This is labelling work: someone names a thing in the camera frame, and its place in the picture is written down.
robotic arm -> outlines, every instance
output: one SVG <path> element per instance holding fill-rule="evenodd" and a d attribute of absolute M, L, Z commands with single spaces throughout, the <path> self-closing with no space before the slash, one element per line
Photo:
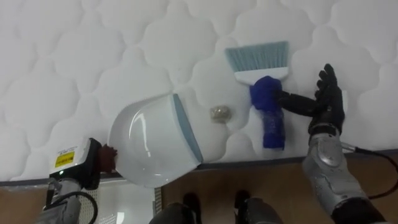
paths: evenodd
<path fill-rule="evenodd" d="M 38 224 L 79 223 L 81 204 L 78 196 L 85 197 L 93 206 L 93 217 L 88 222 L 92 224 L 98 215 L 98 206 L 90 194 L 81 190 L 98 188 L 100 172 L 111 172 L 114 169 L 115 155 L 116 151 L 113 148 L 107 145 L 102 146 L 95 139 L 82 139 L 79 144 L 57 153 L 49 179 L 38 180 L 37 184 L 28 186 L 14 185 L 10 182 L 10 185 L 3 186 L 2 189 L 9 192 L 9 195 L 15 193 L 14 196 L 18 195 L 18 192 L 33 192 L 33 194 L 38 192 L 40 197 L 37 198 L 37 202 L 32 202 L 32 205 L 43 206 L 43 199 L 45 199 L 45 205 L 41 212 L 35 209 L 30 216 Z M 27 209 L 25 212 L 31 212 L 29 207 L 25 209 Z M 9 212 L 14 210 L 16 210 L 16 207 L 11 208 Z M 15 215 L 8 214 L 7 217 L 3 218 L 12 220 Z"/>
<path fill-rule="evenodd" d="M 338 134 L 312 136 L 303 169 L 320 205 L 335 223 L 385 222 L 348 171 Z"/>
<path fill-rule="evenodd" d="M 316 100 L 275 92 L 281 107 L 313 118 L 308 128 L 309 150 L 302 164 L 304 173 L 320 205 L 335 223 L 385 222 L 348 171 L 343 146 L 351 151 L 355 151 L 355 147 L 340 142 L 345 114 L 333 67 L 326 64 L 319 77 Z"/>

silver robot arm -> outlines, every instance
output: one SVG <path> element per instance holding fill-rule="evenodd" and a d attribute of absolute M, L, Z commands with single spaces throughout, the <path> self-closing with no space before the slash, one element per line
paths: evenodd
<path fill-rule="evenodd" d="M 310 137 L 303 170 L 322 208 L 335 223 L 383 223 L 359 182 L 351 175 L 340 134 L 317 133 Z"/>
<path fill-rule="evenodd" d="M 59 182 L 58 190 L 57 195 L 51 198 L 52 202 L 57 201 L 58 198 L 64 195 L 80 192 L 81 187 L 75 180 L 65 179 Z M 77 195 L 68 197 L 60 203 L 47 205 L 38 217 L 36 224 L 77 224 L 79 222 L 80 207 L 81 204 Z"/>

quilted pattern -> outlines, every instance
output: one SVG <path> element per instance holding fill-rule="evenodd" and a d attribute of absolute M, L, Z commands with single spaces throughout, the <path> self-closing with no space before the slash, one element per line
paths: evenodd
<path fill-rule="evenodd" d="M 126 105 L 179 93 L 205 162 L 304 156 L 308 118 L 285 114 L 286 149 L 265 151 L 248 87 L 224 49 L 290 42 L 284 88 L 312 96 L 326 62 L 348 92 L 342 140 L 398 147 L 395 0 L 2 0 L 0 180 L 48 176 L 82 136 L 106 142 Z M 227 105 L 214 124 L 209 108 Z"/>

light blue bristles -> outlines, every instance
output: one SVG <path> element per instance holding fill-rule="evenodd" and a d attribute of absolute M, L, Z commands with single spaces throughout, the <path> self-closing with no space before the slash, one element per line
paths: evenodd
<path fill-rule="evenodd" d="M 287 41 L 258 44 L 225 50 L 234 72 L 287 67 Z"/>

wooden floor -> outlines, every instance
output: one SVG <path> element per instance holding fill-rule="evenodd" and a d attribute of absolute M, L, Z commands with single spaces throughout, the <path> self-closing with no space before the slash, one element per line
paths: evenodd
<path fill-rule="evenodd" d="M 381 159 L 349 159 L 348 165 L 368 195 L 383 192 L 397 180 L 394 168 Z M 240 189 L 272 205 L 284 223 L 332 223 L 314 199 L 301 164 L 192 172 L 163 187 L 162 195 L 167 205 L 195 192 L 203 224 L 227 224 L 234 223 L 234 195 Z M 397 192 L 373 204 L 390 222 L 398 222 Z"/>

